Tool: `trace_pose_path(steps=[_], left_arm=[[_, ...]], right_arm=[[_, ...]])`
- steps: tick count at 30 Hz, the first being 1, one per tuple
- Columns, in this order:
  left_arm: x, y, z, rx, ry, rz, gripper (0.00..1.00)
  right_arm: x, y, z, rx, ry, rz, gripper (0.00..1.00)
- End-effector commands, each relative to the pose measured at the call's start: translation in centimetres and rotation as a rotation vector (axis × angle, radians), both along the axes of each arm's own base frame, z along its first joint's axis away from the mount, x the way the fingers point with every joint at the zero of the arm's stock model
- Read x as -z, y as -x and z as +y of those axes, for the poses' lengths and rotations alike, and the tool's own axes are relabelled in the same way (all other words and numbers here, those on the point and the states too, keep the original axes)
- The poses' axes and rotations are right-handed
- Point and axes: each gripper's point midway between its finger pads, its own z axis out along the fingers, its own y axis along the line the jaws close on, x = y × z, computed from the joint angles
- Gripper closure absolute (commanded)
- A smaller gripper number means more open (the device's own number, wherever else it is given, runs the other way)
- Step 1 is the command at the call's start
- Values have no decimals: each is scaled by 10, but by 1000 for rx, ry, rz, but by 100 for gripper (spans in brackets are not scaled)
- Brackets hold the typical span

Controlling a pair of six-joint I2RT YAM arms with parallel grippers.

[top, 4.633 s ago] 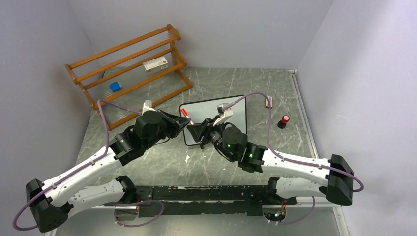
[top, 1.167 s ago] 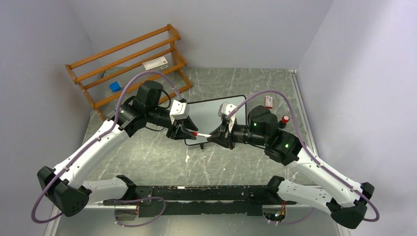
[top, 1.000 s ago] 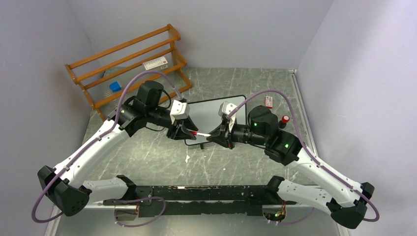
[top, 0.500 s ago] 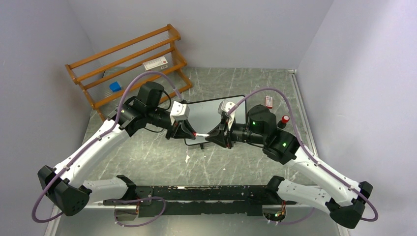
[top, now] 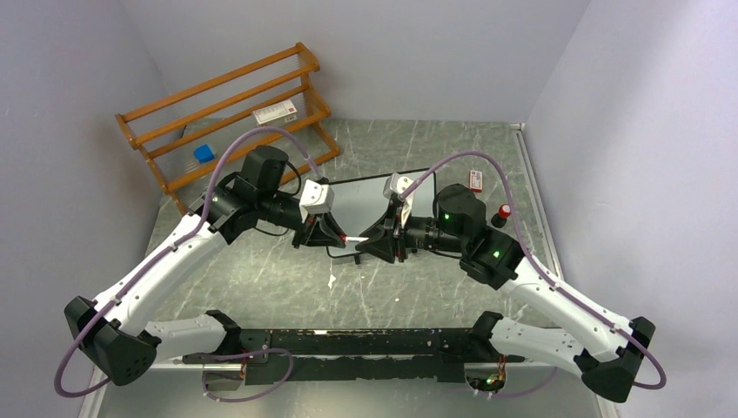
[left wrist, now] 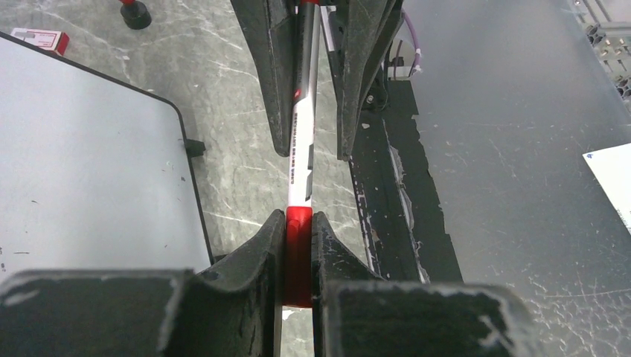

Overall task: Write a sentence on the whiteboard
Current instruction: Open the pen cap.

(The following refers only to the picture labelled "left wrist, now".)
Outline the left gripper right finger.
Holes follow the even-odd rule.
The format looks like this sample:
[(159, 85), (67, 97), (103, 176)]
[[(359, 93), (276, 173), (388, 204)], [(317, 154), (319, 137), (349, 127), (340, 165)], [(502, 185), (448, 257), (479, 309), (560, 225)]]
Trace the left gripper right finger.
[(522, 300), (502, 286), (385, 280), (313, 216), (317, 356), (540, 356)]

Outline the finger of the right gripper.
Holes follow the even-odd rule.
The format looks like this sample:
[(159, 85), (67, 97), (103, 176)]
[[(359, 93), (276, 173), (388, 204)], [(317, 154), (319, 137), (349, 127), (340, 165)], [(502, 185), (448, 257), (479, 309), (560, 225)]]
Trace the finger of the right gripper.
[(359, 116), (403, 21), (403, 2), (326, 1), (333, 47), (329, 64), (337, 99), (337, 157), (350, 158)]
[(294, 1), (232, 0), (257, 70), (274, 150), (289, 156), (294, 90)]

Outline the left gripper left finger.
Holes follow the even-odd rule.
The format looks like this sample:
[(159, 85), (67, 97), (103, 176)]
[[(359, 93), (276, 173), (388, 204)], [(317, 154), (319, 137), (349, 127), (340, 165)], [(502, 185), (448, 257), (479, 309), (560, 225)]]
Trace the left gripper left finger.
[(285, 214), (200, 273), (30, 270), (1, 285), (3, 356), (278, 356)]

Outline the red and white marker pen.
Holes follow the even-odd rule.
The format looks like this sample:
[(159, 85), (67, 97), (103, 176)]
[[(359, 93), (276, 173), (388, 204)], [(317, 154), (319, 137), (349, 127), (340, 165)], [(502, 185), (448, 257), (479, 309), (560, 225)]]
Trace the red and white marker pen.
[(310, 255), (320, 2), (301, 1), (297, 17), (298, 45), (289, 143), (283, 304), (310, 308), (312, 306)]

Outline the small whiteboard with black frame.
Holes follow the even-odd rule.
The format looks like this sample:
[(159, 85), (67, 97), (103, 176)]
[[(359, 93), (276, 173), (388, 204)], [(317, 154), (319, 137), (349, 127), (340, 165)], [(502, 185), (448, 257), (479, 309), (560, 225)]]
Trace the small whiteboard with black frame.
[(1, 35), (1, 278), (212, 264), (179, 110)]

